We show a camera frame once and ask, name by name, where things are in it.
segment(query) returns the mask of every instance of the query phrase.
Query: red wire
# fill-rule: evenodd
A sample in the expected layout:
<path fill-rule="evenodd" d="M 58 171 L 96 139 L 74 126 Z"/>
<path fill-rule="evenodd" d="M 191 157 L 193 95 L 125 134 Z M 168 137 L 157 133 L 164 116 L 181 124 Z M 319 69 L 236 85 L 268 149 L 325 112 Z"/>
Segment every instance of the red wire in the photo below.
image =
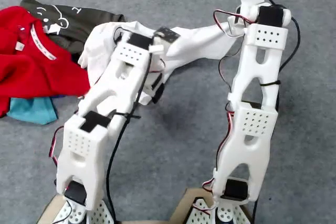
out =
<path fill-rule="evenodd" d="M 60 126 L 58 127 L 55 132 L 54 132 L 54 136 L 52 137 L 53 140 L 51 140 L 51 147 L 50 147 L 50 150 L 49 150 L 49 157 L 52 157 L 55 165 L 57 166 L 57 158 L 54 156 L 54 149 L 55 149 L 55 145 L 56 145 L 56 134 L 57 132 L 60 130 L 60 129 L 63 129 L 64 126 Z"/>
<path fill-rule="evenodd" d="M 195 204 L 193 204 L 193 208 L 197 209 L 198 211 L 201 211 L 201 212 L 205 213 L 206 215 L 210 215 L 207 211 L 209 211 L 211 209 L 202 209 L 202 208 L 199 208 L 198 206 L 196 206 Z"/>
<path fill-rule="evenodd" d="M 238 14 L 238 13 L 231 13 L 231 12 L 227 12 L 227 11 L 225 11 L 225 10 L 220 10 L 220 9 L 216 9 L 216 10 L 214 10 L 214 13 L 213 13 L 213 15 L 214 15 L 214 19 L 217 19 L 217 17 L 216 17 L 216 13 L 224 13 L 224 14 L 228 14 L 228 15 L 231 15 L 231 16 L 235 16 L 235 17 L 238 17 L 238 18 L 241 18 L 241 19 L 245 20 L 245 21 L 246 21 L 247 23 L 249 23 L 249 24 L 254 23 L 252 20 L 250 20 L 250 19 L 244 17 L 244 16 L 241 15 L 241 14 Z"/>
<path fill-rule="evenodd" d="M 228 127 L 227 127 L 227 132 L 226 132 L 226 136 L 224 137 L 224 139 L 221 141 L 218 149 L 217 149 L 217 153 L 216 153 L 216 167 L 218 167 L 218 156 L 219 156 L 219 153 L 223 147 L 223 145 L 225 144 L 227 138 L 229 137 L 230 135 L 230 132 L 231 132 L 231 129 L 232 129 L 232 116 L 234 115 L 234 112 L 232 111 L 228 111 L 226 113 L 226 116 L 227 116 L 227 122 L 228 122 Z"/>
<path fill-rule="evenodd" d="M 208 180 L 208 181 L 206 181 L 202 184 L 202 188 L 204 190 L 208 191 L 209 193 L 212 193 L 212 190 L 206 188 L 205 186 L 210 185 L 212 183 L 212 181 L 214 181 L 214 178 L 212 178 L 212 179 L 210 179 L 210 180 Z"/>

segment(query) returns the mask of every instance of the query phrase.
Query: red shirt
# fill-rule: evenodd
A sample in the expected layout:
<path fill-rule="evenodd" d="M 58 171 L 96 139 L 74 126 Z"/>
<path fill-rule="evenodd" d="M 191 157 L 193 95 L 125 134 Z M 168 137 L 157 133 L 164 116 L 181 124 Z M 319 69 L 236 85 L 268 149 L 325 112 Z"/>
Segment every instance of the red shirt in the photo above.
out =
<path fill-rule="evenodd" d="M 17 42 L 22 50 L 15 49 Z M 10 98 L 83 95 L 89 89 L 87 72 L 46 36 L 39 19 L 19 6 L 0 11 L 0 116 Z"/>

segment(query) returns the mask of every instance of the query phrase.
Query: black wire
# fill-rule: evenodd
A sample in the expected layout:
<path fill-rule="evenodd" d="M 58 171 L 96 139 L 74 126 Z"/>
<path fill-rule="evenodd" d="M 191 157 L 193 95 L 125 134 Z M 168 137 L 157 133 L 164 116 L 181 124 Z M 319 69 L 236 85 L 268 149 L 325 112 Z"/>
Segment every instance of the black wire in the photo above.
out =
<path fill-rule="evenodd" d="M 145 85 L 145 82 L 146 82 L 146 79 L 147 79 L 147 76 L 148 76 L 148 73 L 149 73 L 149 70 L 150 70 L 150 67 L 151 67 L 151 63 L 152 63 L 152 54 L 149 55 L 149 60 L 148 60 L 147 69 L 146 69 L 146 72 L 145 72 L 145 76 L 144 76 L 144 78 L 143 78 L 143 80 L 142 80 L 140 89 L 139 89 L 139 91 L 138 91 L 138 96 L 136 97 L 136 100 L 135 100 L 135 102 L 133 103 L 133 107 L 132 107 L 131 112 L 129 113 L 129 116 L 127 116 L 126 121 L 125 121 L 124 125 L 122 126 L 122 129 L 121 129 L 121 131 L 120 131 L 120 134 L 119 134 L 118 139 L 117 139 L 117 142 L 116 142 L 116 145 L 114 146 L 113 152 L 112 152 L 112 154 L 111 154 L 110 161 L 109 161 L 109 166 L 108 166 L 108 168 L 107 168 L 107 172 L 106 172 L 106 191 L 107 191 L 107 198 L 108 198 L 109 204 L 110 204 L 110 206 L 111 206 L 111 214 L 112 214 L 112 218 L 113 218 L 114 223 L 117 223 L 117 218 L 116 218 L 116 213 L 115 213 L 115 209 L 114 209 L 113 202 L 112 202 L 112 199 L 111 199 L 111 194 L 110 194 L 110 173 L 111 173 L 111 167 L 112 167 L 112 163 L 113 163 L 115 154 L 116 154 L 116 152 L 117 152 L 118 146 L 119 146 L 119 144 L 120 144 L 121 138 L 122 138 L 122 136 L 123 136 L 123 134 L 124 134 L 124 131 L 125 131 L 127 125 L 129 124 L 130 119 L 131 119 L 131 117 L 133 116 L 133 113 L 134 113 L 135 109 L 136 109 L 137 106 L 138 106 L 139 99 L 140 99 L 140 95 L 141 95 L 141 92 L 142 92 L 143 87 L 144 87 L 144 85 Z"/>
<path fill-rule="evenodd" d="M 132 33 L 132 31 L 128 30 L 128 29 L 125 29 L 125 28 L 122 28 L 121 26 L 117 27 L 116 30 L 114 31 L 114 34 L 113 34 L 113 42 L 115 45 L 118 44 L 119 41 L 121 41 L 121 38 L 122 38 L 122 34 L 119 35 L 118 38 L 116 38 L 116 33 L 119 29 L 122 29 L 124 31 L 129 31 L 130 33 Z"/>
<path fill-rule="evenodd" d="M 300 47 L 300 44 L 301 44 L 301 31 L 300 31 L 299 23 L 293 17 L 292 17 L 292 21 L 294 22 L 297 33 L 298 33 L 297 44 L 294 48 L 294 51 L 291 53 L 291 55 L 288 57 L 288 59 L 281 65 L 281 67 L 279 69 L 279 72 L 281 72 L 282 69 L 284 69 L 284 67 L 293 59 L 293 57 L 295 56 L 295 54 L 299 50 L 299 47 Z"/>
<path fill-rule="evenodd" d="M 225 84 L 229 87 L 229 91 L 230 91 L 230 93 L 231 93 L 231 91 L 232 91 L 232 89 L 231 89 L 231 85 L 230 85 L 230 83 L 225 79 L 225 77 L 224 77 L 224 75 L 223 75 L 223 73 L 222 73 L 222 70 L 221 70 L 222 62 L 223 62 L 225 59 L 227 59 L 227 58 L 236 56 L 236 55 L 240 52 L 240 50 L 241 50 L 241 48 L 242 48 L 242 46 L 243 46 L 243 42 L 244 42 L 244 36 L 243 36 L 243 39 L 242 39 L 242 41 L 241 41 L 241 44 L 240 44 L 240 47 L 238 48 L 238 50 L 237 50 L 233 55 L 224 55 L 224 56 L 222 57 L 222 59 L 219 60 L 219 63 L 218 63 L 218 72 L 219 72 L 219 75 L 220 75 L 221 79 L 225 82 Z"/>
<path fill-rule="evenodd" d="M 229 87 L 229 91 L 231 93 L 232 89 L 231 89 L 231 85 L 230 83 L 225 79 L 222 71 L 221 71 L 221 63 L 222 61 L 224 61 L 225 59 L 227 59 L 228 57 L 225 55 L 222 59 L 220 59 L 219 63 L 218 63 L 218 72 L 219 72 L 219 75 L 221 77 L 221 79 L 225 82 L 225 84 Z"/>
<path fill-rule="evenodd" d="M 273 0 L 269 0 L 270 3 L 272 5 L 277 5 Z M 291 19 L 294 24 L 295 24 L 295 27 L 296 27 L 296 31 L 297 31 L 297 44 L 293 50 L 293 52 L 290 54 L 290 56 L 287 58 L 287 60 L 280 66 L 279 68 L 279 73 L 282 71 L 282 69 L 293 59 L 293 57 L 295 56 L 295 54 L 297 53 L 297 51 L 299 50 L 299 47 L 300 47 L 300 44 L 301 44 L 301 31 L 300 31 L 300 26 L 299 26 L 299 23 L 297 22 L 297 20 L 295 18 L 292 17 Z"/>
<path fill-rule="evenodd" d="M 55 221 L 55 222 L 53 222 L 52 224 L 61 223 L 61 222 L 65 221 L 66 219 L 68 219 L 68 218 L 69 218 L 69 216 L 70 216 L 70 215 L 71 215 L 71 213 L 72 213 L 72 206 L 71 206 L 71 204 L 69 203 L 69 201 L 67 201 L 67 203 L 68 203 L 68 205 L 69 205 L 69 207 L 70 207 L 70 213 L 68 214 L 68 216 L 67 216 L 67 217 L 65 217 L 64 219 L 61 219 L 61 220 Z"/>
<path fill-rule="evenodd" d="M 258 207 L 258 200 L 259 200 L 259 198 L 254 202 L 251 224 L 255 224 L 255 221 L 256 221 L 256 213 L 257 213 L 257 207 Z"/>

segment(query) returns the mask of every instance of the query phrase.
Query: cardboard box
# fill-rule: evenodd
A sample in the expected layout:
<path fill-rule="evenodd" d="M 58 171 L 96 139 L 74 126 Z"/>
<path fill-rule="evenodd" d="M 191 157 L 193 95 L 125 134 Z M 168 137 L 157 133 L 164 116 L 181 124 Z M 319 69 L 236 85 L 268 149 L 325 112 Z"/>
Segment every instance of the cardboard box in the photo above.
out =
<path fill-rule="evenodd" d="M 212 195 L 200 188 L 190 188 L 185 191 L 181 201 L 169 221 L 122 221 L 121 224 L 183 224 L 195 198 L 204 198 L 208 206 L 213 204 Z M 55 219 L 65 201 L 62 196 L 56 195 L 45 208 L 37 224 L 51 224 Z M 245 215 L 250 218 L 245 207 L 242 207 Z"/>

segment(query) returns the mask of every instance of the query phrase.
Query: gray felt surface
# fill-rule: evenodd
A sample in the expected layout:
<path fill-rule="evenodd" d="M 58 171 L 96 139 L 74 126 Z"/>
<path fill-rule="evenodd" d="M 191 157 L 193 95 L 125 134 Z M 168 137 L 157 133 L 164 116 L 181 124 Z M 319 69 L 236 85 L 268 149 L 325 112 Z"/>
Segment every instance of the gray felt surface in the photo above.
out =
<path fill-rule="evenodd" d="M 101 8 L 158 28 L 212 25 L 215 8 L 239 0 L 38 0 Z M 260 194 L 257 223 L 335 223 L 336 0 L 276 0 L 301 25 L 302 46 L 281 73 L 281 112 Z M 0 0 L 0 8 L 20 0 Z M 294 48 L 293 25 L 285 56 Z M 238 58 L 226 62 L 236 72 Z M 111 173 L 118 219 L 169 219 L 186 187 L 211 178 L 215 151 L 227 129 L 227 89 L 217 61 L 178 69 L 157 105 L 140 107 L 126 130 Z M 249 98 L 260 91 L 249 89 Z M 34 223 L 55 194 L 48 159 L 51 136 L 76 109 L 74 97 L 55 99 L 59 120 L 47 126 L 0 120 L 1 223 Z M 108 144 L 106 156 L 113 148 Z"/>

